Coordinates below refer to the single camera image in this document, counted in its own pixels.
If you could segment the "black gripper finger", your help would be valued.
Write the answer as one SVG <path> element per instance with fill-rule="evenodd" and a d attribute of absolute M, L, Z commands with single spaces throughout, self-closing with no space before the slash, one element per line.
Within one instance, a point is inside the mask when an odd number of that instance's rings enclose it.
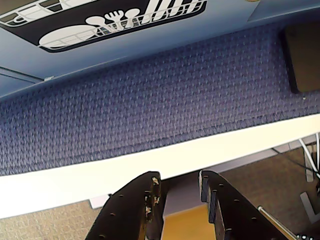
<path fill-rule="evenodd" d="M 296 240 L 297 236 L 263 207 L 255 207 L 223 176 L 199 173 L 200 199 L 207 204 L 208 222 L 217 240 Z"/>
<path fill-rule="evenodd" d="M 147 171 L 113 193 L 86 235 L 87 240 L 160 240 L 164 191 L 158 171 Z"/>

